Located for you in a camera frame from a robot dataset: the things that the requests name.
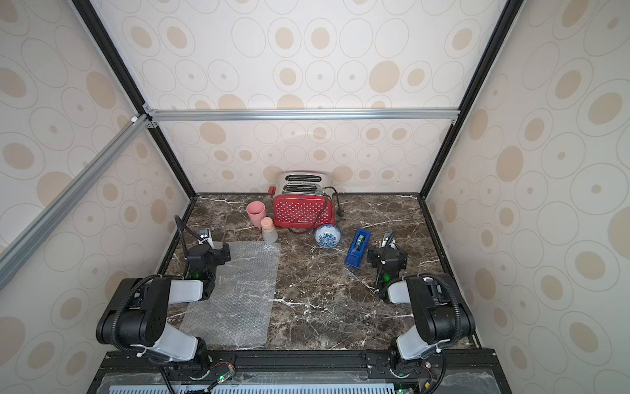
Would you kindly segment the clear bubble wrap sheet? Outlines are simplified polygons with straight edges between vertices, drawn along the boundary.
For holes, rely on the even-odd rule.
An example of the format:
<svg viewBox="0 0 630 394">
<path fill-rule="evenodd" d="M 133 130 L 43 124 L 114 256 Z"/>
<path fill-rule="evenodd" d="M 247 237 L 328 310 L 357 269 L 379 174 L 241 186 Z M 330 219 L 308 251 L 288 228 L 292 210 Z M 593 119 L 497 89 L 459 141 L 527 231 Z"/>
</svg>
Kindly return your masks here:
<svg viewBox="0 0 630 394">
<path fill-rule="evenodd" d="M 179 329 L 213 349 L 261 347 L 267 342 L 281 246 L 262 241 L 229 246 L 231 261 L 218 268 L 212 295 L 189 304 Z"/>
</svg>

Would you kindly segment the blue white porcelain bowl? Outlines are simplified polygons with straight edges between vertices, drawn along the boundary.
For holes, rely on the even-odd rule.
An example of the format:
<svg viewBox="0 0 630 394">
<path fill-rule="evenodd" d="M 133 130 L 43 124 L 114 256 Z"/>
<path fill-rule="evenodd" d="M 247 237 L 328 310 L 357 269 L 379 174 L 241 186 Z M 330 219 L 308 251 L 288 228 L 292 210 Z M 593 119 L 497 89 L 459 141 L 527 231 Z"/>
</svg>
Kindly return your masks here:
<svg viewBox="0 0 630 394">
<path fill-rule="evenodd" d="M 341 231 L 334 225 L 325 224 L 315 230 L 314 239 L 322 248 L 331 249 L 341 242 Z"/>
</svg>

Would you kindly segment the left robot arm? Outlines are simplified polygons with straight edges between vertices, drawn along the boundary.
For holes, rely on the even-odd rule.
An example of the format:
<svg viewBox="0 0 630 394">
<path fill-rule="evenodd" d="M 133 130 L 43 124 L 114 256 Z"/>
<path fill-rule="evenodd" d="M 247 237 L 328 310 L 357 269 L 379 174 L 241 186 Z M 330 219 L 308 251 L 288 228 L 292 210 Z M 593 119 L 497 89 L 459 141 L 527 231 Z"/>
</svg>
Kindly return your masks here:
<svg viewBox="0 0 630 394">
<path fill-rule="evenodd" d="M 194 232 L 175 217 L 185 255 L 182 275 L 153 274 L 124 279 L 100 317 L 95 336 L 99 343 L 119 351 L 134 351 L 167 362 L 192 362 L 210 369 L 205 340 L 182 333 L 167 322 L 170 305 L 208 300 L 218 278 L 218 267 L 231 260 L 231 248 L 217 248 L 210 231 Z"/>
</svg>

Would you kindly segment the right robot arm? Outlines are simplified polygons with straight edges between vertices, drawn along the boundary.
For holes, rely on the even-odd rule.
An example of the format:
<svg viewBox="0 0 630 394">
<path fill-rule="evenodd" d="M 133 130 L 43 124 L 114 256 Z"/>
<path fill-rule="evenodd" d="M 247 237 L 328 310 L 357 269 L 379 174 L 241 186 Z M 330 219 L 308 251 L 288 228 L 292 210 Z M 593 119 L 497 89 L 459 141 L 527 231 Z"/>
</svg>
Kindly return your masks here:
<svg viewBox="0 0 630 394">
<path fill-rule="evenodd" d="M 413 326 L 389 347 L 390 370 L 406 376 L 418 361 L 441 353 L 474 334 L 476 322 L 453 277 L 448 274 L 415 274 L 402 277 L 407 254 L 384 244 L 367 252 L 367 262 L 377 269 L 375 292 L 392 305 L 409 305 Z"/>
</svg>

